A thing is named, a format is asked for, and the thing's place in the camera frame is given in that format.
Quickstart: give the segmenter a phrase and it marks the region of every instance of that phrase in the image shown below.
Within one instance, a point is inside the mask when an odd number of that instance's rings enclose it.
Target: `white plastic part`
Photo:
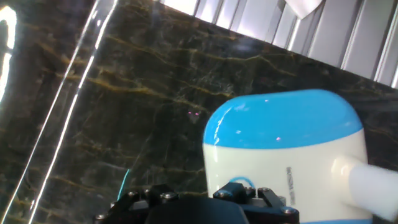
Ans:
[[[398,215],[398,173],[362,164],[352,168],[349,189],[357,206],[393,222]]]
[[[298,18],[304,19],[313,12],[322,0],[286,0],[286,3],[293,9]]]

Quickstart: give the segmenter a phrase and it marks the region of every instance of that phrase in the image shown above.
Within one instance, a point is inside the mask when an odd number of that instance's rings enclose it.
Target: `marble surface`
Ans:
[[[6,223],[27,223],[36,205],[33,223],[90,223],[116,200],[128,169],[129,187],[167,183],[183,195],[205,195],[203,130],[217,107],[239,95],[333,91],[359,114],[369,162],[398,170],[392,88],[150,0],[119,0],[96,50],[113,2],[99,4],[63,81],[94,1],[0,4],[17,12],[0,103],[0,211],[35,148]],[[4,34],[0,43],[3,55]]]

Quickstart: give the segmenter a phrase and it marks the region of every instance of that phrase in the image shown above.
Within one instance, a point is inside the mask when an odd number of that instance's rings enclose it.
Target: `bolt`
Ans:
[[[218,196],[220,196],[220,198],[225,197],[225,193],[224,192],[218,192]]]
[[[270,191],[271,189],[269,189],[268,187],[260,187],[259,188],[259,191],[262,191],[262,192],[267,192],[267,191]]]
[[[285,214],[293,214],[296,212],[296,209],[292,207],[282,207],[282,212]]]
[[[100,215],[95,216],[95,218],[98,220],[102,220],[102,219],[106,218],[106,215],[100,214]]]
[[[175,198],[177,196],[177,194],[174,192],[166,192],[166,193],[162,193],[160,196],[164,199],[172,199],[172,198]]]

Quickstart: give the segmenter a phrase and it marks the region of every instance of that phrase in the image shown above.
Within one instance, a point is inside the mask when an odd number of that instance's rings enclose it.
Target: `white cylindrical body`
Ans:
[[[336,187],[345,185],[335,185],[332,179],[335,159],[342,155],[367,163],[363,130],[314,146],[262,150],[204,144],[203,152],[210,197],[231,179],[239,177],[250,180],[256,188],[268,187],[278,196],[285,197],[288,206],[300,211],[301,223],[370,222],[369,212],[341,201]]]
[[[398,174],[368,165],[352,106],[324,90],[240,96],[218,108],[203,137],[208,194],[228,182],[268,187],[301,223],[393,221]]]

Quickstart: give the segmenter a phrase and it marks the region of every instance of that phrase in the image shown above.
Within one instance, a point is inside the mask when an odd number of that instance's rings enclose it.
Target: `white tube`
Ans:
[[[398,173],[358,164],[349,173],[349,191],[355,204],[393,222],[398,215]]]

